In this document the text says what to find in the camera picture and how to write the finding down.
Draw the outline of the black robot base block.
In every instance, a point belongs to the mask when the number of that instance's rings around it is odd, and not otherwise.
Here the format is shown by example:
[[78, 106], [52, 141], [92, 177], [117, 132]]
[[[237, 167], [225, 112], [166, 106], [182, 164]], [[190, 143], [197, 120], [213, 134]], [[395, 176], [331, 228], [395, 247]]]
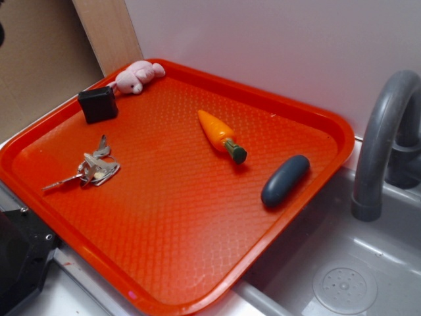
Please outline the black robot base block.
[[2, 315], [14, 315], [40, 295], [58, 240], [31, 210], [1, 212]]

